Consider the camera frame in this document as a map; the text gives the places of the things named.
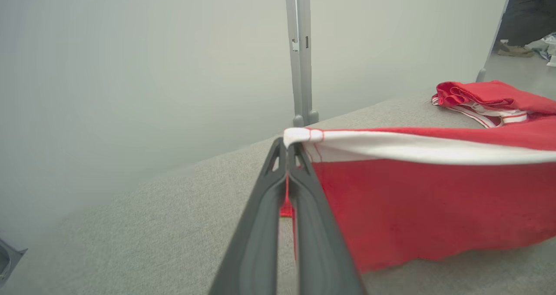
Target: red towel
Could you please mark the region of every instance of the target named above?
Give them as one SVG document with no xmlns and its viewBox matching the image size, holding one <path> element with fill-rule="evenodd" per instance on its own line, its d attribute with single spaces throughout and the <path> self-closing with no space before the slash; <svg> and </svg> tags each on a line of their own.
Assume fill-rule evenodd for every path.
<svg viewBox="0 0 556 295">
<path fill-rule="evenodd" d="M 556 102 L 492 81 L 441 83 L 432 103 L 488 129 L 284 132 L 303 142 L 362 272 L 556 235 Z"/>
</svg>

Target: gray felt surface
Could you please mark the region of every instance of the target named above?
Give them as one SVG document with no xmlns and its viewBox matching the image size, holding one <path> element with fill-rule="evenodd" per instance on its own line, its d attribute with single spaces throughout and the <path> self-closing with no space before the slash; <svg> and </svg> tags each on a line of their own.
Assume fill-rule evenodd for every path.
<svg viewBox="0 0 556 295">
<path fill-rule="evenodd" d="M 472 127 L 430 94 L 393 99 L 314 125 Z M 34 242 L 0 289 L 9 295 L 205 294 L 272 139 L 169 172 L 110 204 L 73 213 Z M 280 223 L 278 293 L 296 286 L 291 221 Z M 363 276 L 376 295 L 554 294 L 556 242 L 411 261 Z"/>
</svg>

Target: person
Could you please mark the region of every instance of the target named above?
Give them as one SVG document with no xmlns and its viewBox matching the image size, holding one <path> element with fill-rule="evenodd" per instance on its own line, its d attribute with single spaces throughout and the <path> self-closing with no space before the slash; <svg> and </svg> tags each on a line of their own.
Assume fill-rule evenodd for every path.
<svg viewBox="0 0 556 295">
<path fill-rule="evenodd" d="M 533 57 L 525 45 L 555 31 L 556 0 L 509 0 L 496 37 L 498 55 Z"/>
</svg>

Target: white stripe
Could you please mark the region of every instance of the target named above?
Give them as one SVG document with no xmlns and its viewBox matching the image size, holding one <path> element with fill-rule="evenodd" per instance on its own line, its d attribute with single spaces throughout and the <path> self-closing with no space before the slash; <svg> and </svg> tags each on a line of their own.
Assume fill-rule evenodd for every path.
<svg viewBox="0 0 556 295">
<path fill-rule="evenodd" d="M 470 111 L 469 109 L 465 109 L 459 106 L 453 106 L 453 107 L 448 107 L 448 109 L 451 110 L 455 110 L 455 111 L 459 111 L 460 113 L 463 113 L 464 115 L 466 115 L 467 117 L 470 117 L 472 119 L 475 119 L 475 121 L 477 121 L 478 123 L 480 123 L 481 125 L 483 125 L 486 128 L 493 128 L 493 127 L 497 127 L 490 119 L 488 119 L 487 117 L 483 116 L 483 115 L 479 115 L 478 113 L 475 113 L 474 111 Z"/>
<path fill-rule="evenodd" d="M 290 128 L 286 146 L 305 142 L 313 162 L 352 162 L 393 159 L 445 165 L 516 165 L 556 162 L 556 151 L 484 144 L 405 133 L 380 131 L 321 131 Z M 315 146 L 320 156 L 316 157 Z"/>
<path fill-rule="evenodd" d="M 502 123 L 519 123 L 521 121 L 527 120 L 527 112 L 519 109 L 486 109 L 483 105 L 480 105 L 479 103 L 473 101 L 462 103 L 460 104 L 460 106 L 467 106 L 482 116 L 502 117 Z"/>
</svg>

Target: floor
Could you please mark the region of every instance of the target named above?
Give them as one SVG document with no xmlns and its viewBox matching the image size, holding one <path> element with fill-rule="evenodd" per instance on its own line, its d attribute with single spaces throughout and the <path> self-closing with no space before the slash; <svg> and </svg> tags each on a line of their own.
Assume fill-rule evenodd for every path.
<svg viewBox="0 0 556 295">
<path fill-rule="evenodd" d="M 535 55 L 530 59 L 492 53 L 486 63 L 485 81 L 500 80 L 523 91 L 556 100 L 556 68 Z"/>
</svg>

